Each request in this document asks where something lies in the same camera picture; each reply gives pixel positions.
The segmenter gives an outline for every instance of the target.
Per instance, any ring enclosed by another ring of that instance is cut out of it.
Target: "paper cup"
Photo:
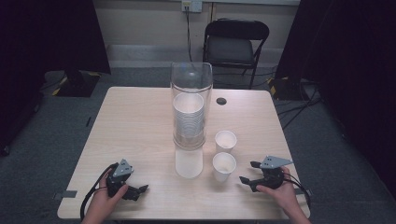
[[[230,153],[236,145],[236,136],[230,131],[220,131],[215,136],[216,151]]]
[[[226,152],[220,152],[213,158],[214,176],[219,182],[224,182],[236,168],[236,160]]]

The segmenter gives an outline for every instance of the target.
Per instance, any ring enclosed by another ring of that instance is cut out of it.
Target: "chair back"
[[[261,21],[238,19],[218,19],[210,22],[205,28],[205,39],[215,35],[228,38],[266,40],[270,30]]]

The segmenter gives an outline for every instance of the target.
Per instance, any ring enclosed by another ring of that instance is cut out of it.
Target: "chair seat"
[[[253,47],[246,39],[210,36],[207,39],[207,61],[236,67],[254,66]]]

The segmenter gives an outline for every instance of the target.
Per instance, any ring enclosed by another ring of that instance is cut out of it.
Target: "wall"
[[[187,19],[174,1],[94,1],[107,45],[166,46],[187,49]],[[263,21],[270,28],[263,48],[281,52],[298,6],[203,2],[202,13],[190,13],[191,51],[201,50],[207,23],[215,18]]]

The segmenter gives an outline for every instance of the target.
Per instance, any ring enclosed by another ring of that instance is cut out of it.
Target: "person's hand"
[[[108,197],[106,177],[110,171],[99,181],[99,189],[93,194],[90,207],[81,222],[82,224],[99,224],[103,222],[113,212],[117,202],[128,190],[128,186],[124,185],[112,198]]]
[[[286,167],[281,167],[286,179],[290,179],[290,171]],[[291,223],[311,223],[306,218],[303,210],[297,202],[293,184],[283,181],[277,189],[270,189],[263,185],[258,185],[256,189],[274,198],[276,203],[283,208],[285,214],[290,218]]]

